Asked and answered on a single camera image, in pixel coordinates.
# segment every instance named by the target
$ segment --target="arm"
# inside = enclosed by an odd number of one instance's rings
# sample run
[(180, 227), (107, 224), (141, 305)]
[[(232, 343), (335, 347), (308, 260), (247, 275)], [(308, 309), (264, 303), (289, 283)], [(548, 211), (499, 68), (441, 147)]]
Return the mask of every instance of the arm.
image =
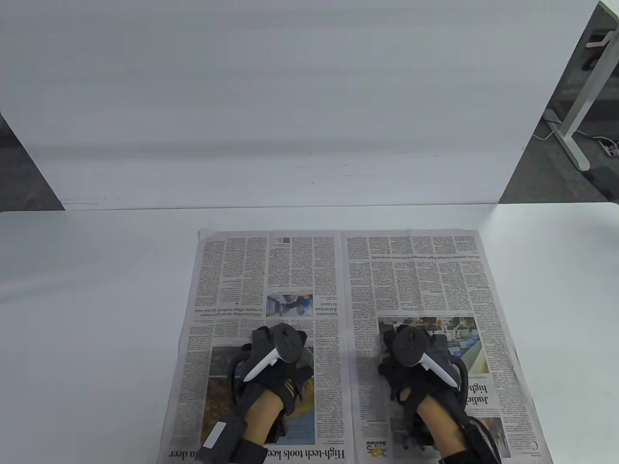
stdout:
[(281, 399), (275, 393), (266, 390), (251, 405), (251, 408), (249, 408), (245, 415), (247, 430), (245, 430), (243, 438), (257, 445), (264, 446), (269, 430), (283, 408), (284, 404)]
[[(404, 390), (400, 399), (406, 401), (409, 393), (410, 389)], [(451, 418), (445, 407), (433, 397), (425, 397), (417, 408), (417, 414), (428, 426), (442, 458), (468, 449), (462, 429)]]

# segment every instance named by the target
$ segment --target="white metal desk frame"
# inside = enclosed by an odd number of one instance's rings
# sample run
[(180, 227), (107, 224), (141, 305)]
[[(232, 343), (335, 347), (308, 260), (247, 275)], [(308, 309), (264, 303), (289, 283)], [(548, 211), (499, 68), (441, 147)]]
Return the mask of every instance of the white metal desk frame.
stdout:
[[(610, 14), (615, 20), (619, 22), (619, 2), (616, 0), (605, 0), (599, 2), (599, 6)], [(588, 40), (588, 34), (585, 32), (583, 35), (584, 40)], [(610, 41), (606, 45), (606, 49), (602, 53), (602, 56), (597, 61), (595, 68), (591, 71), (591, 75), (585, 82), (582, 90), (576, 97), (576, 101), (569, 109), (567, 116), (563, 120), (562, 124), (557, 124), (552, 121), (558, 121), (556, 113), (547, 109), (544, 111), (543, 116), (546, 119), (548, 126), (554, 132), (557, 140), (568, 154), (569, 159), (574, 163), (574, 166), (580, 171), (588, 171), (591, 167), (589, 160), (582, 152), (578, 144), (572, 138), (574, 133), (578, 130), (580, 123), (586, 116), (589, 108), (593, 105), (593, 102), (599, 95), (602, 87), (608, 81), (610, 74), (613, 72), (617, 64), (619, 63), (619, 28), (617, 28), (611, 35)]]

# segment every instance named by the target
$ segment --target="white wall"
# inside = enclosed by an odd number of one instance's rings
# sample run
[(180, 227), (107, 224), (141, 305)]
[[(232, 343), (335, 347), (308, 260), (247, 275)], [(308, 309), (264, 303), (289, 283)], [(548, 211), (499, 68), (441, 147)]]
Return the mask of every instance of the white wall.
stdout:
[(497, 202), (595, 0), (9, 0), (66, 208)]

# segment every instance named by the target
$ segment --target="vr controller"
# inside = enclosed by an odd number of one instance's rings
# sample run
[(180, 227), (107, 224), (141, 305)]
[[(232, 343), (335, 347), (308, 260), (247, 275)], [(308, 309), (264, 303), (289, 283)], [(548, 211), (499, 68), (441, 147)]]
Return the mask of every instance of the vr controller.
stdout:
[(251, 334), (251, 355), (245, 361), (240, 377), (243, 382), (249, 382), (267, 366), (273, 366), (278, 359), (294, 363), (300, 358), (303, 349), (301, 336), (288, 324), (277, 324), (271, 330), (271, 340), (262, 330), (254, 330)]
[(449, 361), (447, 337), (444, 335), (435, 335), (435, 342), (430, 345), (424, 331), (407, 327), (397, 333), (393, 341), (393, 354), (404, 367), (421, 364), (426, 371), (432, 370), (450, 387), (460, 389), (460, 372)]

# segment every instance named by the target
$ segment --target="newspaper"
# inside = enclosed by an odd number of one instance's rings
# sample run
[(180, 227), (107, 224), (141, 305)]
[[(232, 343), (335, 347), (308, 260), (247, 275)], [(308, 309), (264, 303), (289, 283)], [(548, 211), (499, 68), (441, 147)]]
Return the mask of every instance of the newspaper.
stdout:
[(436, 463), (410, 441), (377, 367), (400, 324), (447, 336), (469, 370), (467, 411), (505, 464), (552, 460), (477, 232), (201, 231), (158, 462), (195, 460), (230, 413), (229, 360), (252, 330), (308, 334), (314, 378), (267, 463)]

